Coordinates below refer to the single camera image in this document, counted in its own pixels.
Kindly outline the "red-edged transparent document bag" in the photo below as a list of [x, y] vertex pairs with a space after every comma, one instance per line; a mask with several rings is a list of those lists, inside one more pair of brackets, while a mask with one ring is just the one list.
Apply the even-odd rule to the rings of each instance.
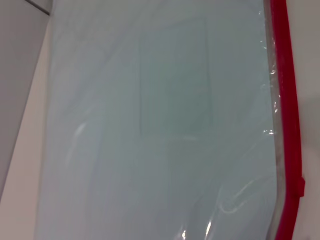
[[286, 0], [53, 0], [35, 240], [292, 240]]

